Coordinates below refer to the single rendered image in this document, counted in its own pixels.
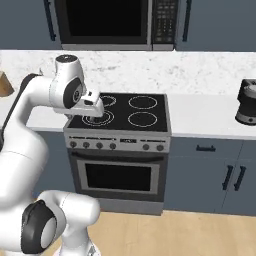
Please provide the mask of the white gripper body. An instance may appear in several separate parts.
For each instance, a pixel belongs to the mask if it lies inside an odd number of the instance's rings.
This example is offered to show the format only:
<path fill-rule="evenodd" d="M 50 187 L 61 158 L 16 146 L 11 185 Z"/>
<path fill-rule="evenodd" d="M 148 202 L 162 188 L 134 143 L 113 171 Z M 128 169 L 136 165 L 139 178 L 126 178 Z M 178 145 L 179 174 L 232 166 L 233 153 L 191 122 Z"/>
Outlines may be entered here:
<path fill-rule="evenodd" d="M 101 101 L 95 105 L 86 105 L 80 102 L 70 109 L 72 115 L 89 116 L 89 117 L 102 117 L 104 114 L 104 106 Z"/>

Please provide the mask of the black glass hob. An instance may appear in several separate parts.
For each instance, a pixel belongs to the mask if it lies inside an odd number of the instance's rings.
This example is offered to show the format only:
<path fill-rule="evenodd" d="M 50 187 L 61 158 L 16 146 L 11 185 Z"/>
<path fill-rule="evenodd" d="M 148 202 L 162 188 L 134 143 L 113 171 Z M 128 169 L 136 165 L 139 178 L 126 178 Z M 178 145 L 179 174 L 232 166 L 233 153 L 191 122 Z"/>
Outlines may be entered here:
<path fill-rule="evenodd" d="M 101 93 L 104 115 L 74 116 L 68 128 L 167 132 L 163 94 Z"/>

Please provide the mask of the blue-grey base cupboard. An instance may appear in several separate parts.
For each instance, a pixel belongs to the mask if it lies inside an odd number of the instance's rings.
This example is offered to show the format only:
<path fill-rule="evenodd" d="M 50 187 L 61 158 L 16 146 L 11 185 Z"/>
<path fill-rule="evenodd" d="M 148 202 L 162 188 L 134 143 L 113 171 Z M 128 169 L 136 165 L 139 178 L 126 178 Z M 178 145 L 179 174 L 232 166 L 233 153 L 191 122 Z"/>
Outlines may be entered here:
<path fill-rule="evenodd" d="M 39 131 L 49 148 L 49 159 L 40 176 L 33 196 L 38 197 L 45 190 L 74 192 L 73 177 L 62 132 Z"/>

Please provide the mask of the silver stove with oven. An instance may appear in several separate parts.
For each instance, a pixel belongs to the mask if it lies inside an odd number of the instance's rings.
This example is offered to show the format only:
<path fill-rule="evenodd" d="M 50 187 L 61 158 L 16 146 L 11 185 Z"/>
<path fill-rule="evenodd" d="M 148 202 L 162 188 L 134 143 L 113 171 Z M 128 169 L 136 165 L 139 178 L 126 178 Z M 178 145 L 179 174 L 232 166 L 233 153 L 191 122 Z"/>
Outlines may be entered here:
<path fill-rule="evenodd" d="M 64 127 L 75 191 L 105 211 L 160 215 L 171 127 L 164 94 L 103 93 L 104 115 Z"/>

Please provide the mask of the oven door with window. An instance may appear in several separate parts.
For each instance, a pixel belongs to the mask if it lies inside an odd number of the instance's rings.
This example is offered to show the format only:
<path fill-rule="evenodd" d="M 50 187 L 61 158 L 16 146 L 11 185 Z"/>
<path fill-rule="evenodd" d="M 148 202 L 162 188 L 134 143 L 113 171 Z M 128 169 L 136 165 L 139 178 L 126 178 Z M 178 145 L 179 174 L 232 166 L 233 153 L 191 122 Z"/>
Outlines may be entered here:
<path fill-rule="evenodd" d="M 152 163 L 86 160 L 71 155 L 164 157 Z M 163 202 L 167 153 L 68 149 L 75 191 L 95 198 Z"/>

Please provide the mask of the silver black microwave oven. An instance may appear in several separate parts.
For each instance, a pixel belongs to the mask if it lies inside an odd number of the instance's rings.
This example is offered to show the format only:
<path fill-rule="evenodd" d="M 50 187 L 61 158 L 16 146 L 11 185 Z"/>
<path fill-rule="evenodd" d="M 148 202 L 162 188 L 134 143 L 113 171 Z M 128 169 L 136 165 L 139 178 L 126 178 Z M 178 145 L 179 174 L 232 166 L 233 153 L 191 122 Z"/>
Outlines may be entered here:
<path fill-rule="evenodd" d="M 62 48 L 171 51 L 178 0 L 54 0 Z"/>

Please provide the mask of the brown wooden block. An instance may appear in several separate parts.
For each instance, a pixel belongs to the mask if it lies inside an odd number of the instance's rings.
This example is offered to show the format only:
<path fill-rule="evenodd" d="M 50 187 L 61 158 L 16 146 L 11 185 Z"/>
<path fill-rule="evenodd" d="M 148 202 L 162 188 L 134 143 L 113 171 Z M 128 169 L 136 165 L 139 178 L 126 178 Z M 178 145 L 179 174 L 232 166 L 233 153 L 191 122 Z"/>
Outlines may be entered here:
<path fill-rule="evenodd" d="M 7 97 L 14 93 L 14 89 L 6 74 L 0 71 L 0 97 Z"/>

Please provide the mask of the blue-grey base cupboard door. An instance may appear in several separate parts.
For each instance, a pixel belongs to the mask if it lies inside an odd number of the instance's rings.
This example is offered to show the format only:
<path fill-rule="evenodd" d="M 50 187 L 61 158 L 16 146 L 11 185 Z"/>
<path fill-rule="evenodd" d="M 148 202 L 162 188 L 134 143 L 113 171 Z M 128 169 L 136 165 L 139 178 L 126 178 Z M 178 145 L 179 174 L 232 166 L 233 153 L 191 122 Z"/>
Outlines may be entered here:
<path fill-rule="evenodd" d="M 238 191 L 234 184 L 240 173 L 240 166 L 246 171 Z M 222 211 L 225 214 L 256 216 L 256 161 L 239 160 L 229 181 Z"/>
<path fill-rule="evenodd" d="M 221 208 L 226 191 L 222 183 L 227 166 L 224 159 L 171 157 L 165 186 L 166 210 L 214 213 Z"/>

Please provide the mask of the blue-grey drawer front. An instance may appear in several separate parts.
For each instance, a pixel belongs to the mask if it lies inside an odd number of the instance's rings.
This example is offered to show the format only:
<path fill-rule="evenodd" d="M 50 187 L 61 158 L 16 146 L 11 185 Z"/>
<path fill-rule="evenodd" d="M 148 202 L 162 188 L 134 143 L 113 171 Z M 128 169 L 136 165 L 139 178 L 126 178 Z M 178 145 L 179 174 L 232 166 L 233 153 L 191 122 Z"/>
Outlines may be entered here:
<path fill-rule="evenodd" d="M 215 152 L 196 151 L 196 146 L 216 148 Z M 236 159 L 242 147 L 240 140 L 173 137 L 170 146 L 172 157 L 206 157 Z"/>

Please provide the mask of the black round countertop appliance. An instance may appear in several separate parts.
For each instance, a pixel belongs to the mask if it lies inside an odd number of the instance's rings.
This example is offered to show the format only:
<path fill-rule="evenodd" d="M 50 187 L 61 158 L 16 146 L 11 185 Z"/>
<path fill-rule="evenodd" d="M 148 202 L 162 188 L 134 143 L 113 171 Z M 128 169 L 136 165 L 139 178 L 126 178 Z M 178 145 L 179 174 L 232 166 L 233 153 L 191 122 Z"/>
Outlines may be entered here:
<path fill-rule="evenodd" d="M 256 79 L 243 79 L 237 96 L 240 105 L 235 120 L 248 126 L 256 126 Z"/>

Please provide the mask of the blue-grey wall cupboard door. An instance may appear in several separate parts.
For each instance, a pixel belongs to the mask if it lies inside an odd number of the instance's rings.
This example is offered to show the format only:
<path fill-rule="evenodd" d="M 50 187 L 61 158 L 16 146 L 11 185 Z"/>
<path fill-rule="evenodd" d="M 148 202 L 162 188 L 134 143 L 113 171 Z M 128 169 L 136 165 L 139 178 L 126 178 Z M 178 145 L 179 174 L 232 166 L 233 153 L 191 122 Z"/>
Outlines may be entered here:
<path fill-rule="evenodd" d="M 61 50 L 54 0 L 49 2 L 55 41 L 43 0 L 0 0 L 0 50 Z"/>
<path fill-rule="evenodd" d="M 256 52 L 256 0 L 192 0 L 182 42 L 186 0 L 179 0 L 177 51 Z"/>

